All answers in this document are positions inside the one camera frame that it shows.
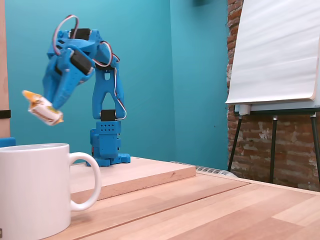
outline wooden table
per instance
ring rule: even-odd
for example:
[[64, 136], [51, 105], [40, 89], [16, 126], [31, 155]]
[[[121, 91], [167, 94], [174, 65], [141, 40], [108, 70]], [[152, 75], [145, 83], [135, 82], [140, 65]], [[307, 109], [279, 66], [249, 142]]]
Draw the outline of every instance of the wooden table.
[[57, 240], [318, 240], [320, 193], [197, 173], [73, 212]]

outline robotic arm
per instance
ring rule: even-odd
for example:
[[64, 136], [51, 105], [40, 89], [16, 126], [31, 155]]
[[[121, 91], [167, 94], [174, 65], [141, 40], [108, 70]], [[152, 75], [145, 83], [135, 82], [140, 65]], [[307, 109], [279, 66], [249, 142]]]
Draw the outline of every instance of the robotic arm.
[[[60, 31], [67, 20], [76, 18], [75, 28]], [[55, 109], [61, 108], [76, 86], [86, 82], [95, 72], [96, 81], [92, 96], [92, 115], [101, 119], [102, 103], [110, 93], [115, 103], [115, 116], [123, 120], [127, 116], [124, 91], [119, 77], [120, 59], [112, 52], [98, 30], [78, 29], [78, 18], [67, 16], [57, 27], [52, 45], [47, 53], [49, 64], [43, 78], [44, 97]]]
[[[75, 28], [60, 31], [69, 19], [76, 18]], [[119, 77], [120, 59], [113, 53], [108, 42], [98, 30], [78, 28], [75, 15], [67, 16], [56, 28], [52, 45], [48, 50], [49, 64], [42, 80], [44, 97], [53, 108], [61, 108], [75, 88], [86, 82], [95, 72], [92, 95], [92, 115], [97, 121], [96, 128], [90, 130], [92, 155], [99, 166], [129, 163], [128, 154], [119, 154], [121, 122], [127, 117], [124, 106], [124, 90]], [[103, 110], [106, 94], [110, 93], [115, 109]]]

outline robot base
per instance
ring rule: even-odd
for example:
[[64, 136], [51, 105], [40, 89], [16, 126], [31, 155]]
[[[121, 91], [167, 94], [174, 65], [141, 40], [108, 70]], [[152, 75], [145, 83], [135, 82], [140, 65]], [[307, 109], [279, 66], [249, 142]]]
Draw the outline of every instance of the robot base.
[[128, 164], [131, 162], [130, 155], [127, 153], [119, 153], [118, 157], [116, 158], [95, 158], [96, 162], [98, 163], [99, 167], [108, 167], [114, 164]]
[[16, 139], [14, 137], [0, 138], [0, 148], [11, 147], [16, 145]]

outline red and white wire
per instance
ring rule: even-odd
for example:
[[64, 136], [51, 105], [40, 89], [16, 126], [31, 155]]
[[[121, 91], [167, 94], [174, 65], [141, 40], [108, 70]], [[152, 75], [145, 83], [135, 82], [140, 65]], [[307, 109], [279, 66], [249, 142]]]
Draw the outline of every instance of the red and white wire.
[[121, 102], [121, 100], [119, 98], [117, 98], [116, 88], [117, 88], [117, 69], [114, 68], [114, 95], [115, 95], [116, 99], [118, 100], [119, 104], [121, 105], [121, 107], [122, 107], [122, 109], [124, 111], [124, 117], [117, 118], [117, 120], [123, 120], [123, 119], [125, 119], [127, 117], [127, 110], [126, 110], [125, 106], [123, 105], [123, 103]]
[[74, 32], [71, 38], [75, 38], [76, 37], [76, 33], [78, 30], [78, 26], [79, 26], [79, 18], [76, 15], [70, 14], [68, 15], [62, 22], [60, 22], [60, 24], [58, 25], [58, 27], [55, 29], [54, 34], [53, 34], [53, 39], [52, 39], [52, 44], [53, 44], [53, 50], [55, 52], [55, 54], [57, 54], [58, 56], [60, 56], [61, 52], [60, 50], [57, 48], [57, 37], [58, 37], [58, 32], [60, 30], [60, 28], [62, 27], [62, 25], [68, 21], [69, 19], [75, 18], [75, 26], [74, 26]]
[[110, 53], [109, 62], [108, 62], [107, 64], [102, 64], [102, 63], [99, 62], [98, 60], [93, 59], [93, 61], [94, 61], [97, 65], [99, 65], [100, 67], [105, 68], [105, 67], [108, 67], [108, 66], [111, 64], [114, 54], [112, 53], [112, 48], [111, 48], [110, 44], [109, 44], [107, 41], [102, 41], [102, 42], [100, 42], [100, 44], [105, 44], [106, 47], [108, 48], [109, 53]]

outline wooden board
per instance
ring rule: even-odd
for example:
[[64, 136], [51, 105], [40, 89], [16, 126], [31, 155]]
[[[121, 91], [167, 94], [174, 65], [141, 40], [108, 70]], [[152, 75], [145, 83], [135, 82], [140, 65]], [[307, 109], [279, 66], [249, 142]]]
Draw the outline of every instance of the wooden board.
[[[100, 167], [102, 189], [99, 200], [196, 175], [194, 166], [131, 157], [131, 163]], [[91, 167], [75, 164], [70, 167], [71, 199], [84, 203], [95, 186]]]
[[319, 206], [314, 194], [249, 183], [84, 239], [318, 240]]
[[278, 188], [278, 189], [294, 190], [294, 191], [300, 192], [300, 193], [313, 194], [313, 195], [320, 196], [320, 192], [318, 192], [318, 191], [311, 191], [311, 190], [306, 190], [306, 189], [301, 189], [301, 188], [292, 188], [290, 186], [277, 185], [274, 183], [255, 181], [255, 180], [250, 180], [250, 179], [245, 179], [245, 178], [240, 178], [240, 177], [225, 176], [225, 175], [220, 175], [220, 174], [218, 175], [215, 173], [204, 172], [204, 171], [196, 171], [196, 173], [202, 174], [202, 175], [207, 175], [207, 176], [212, 176], [215, 178], [232, 179], [235, 181], [249, 183], [249, 184], [259, 184], [259, 185], [269, 186], [269, 187]]
[[[202, 199], [206, 203], [206, 199], [210, 196], [241, 188], [248, 184], [198, 174], [196, 177], [107, 198], [98, 201], [88, 210], [73, 212], [71, 225], [66, 230], [48, 239], [81, 239], [139, 219], [146, 219], [146, 217], [154, 214], [157, 216], [159, 213], [167, 210], [171, 211], [179, 206], [185, 206], [185, 209], [189, 209], [189, 204], [197, 200]], [[183, 212], [175, 211], [175, 213], [180, 215]], [[193, 219], [189, 224], [197, 221], [197, 219]]]
[[[0, 0], [0, 110], [9, 109], [5, 0]], [[0, 119], [0, 138], [10, 137], [10, 120]]]

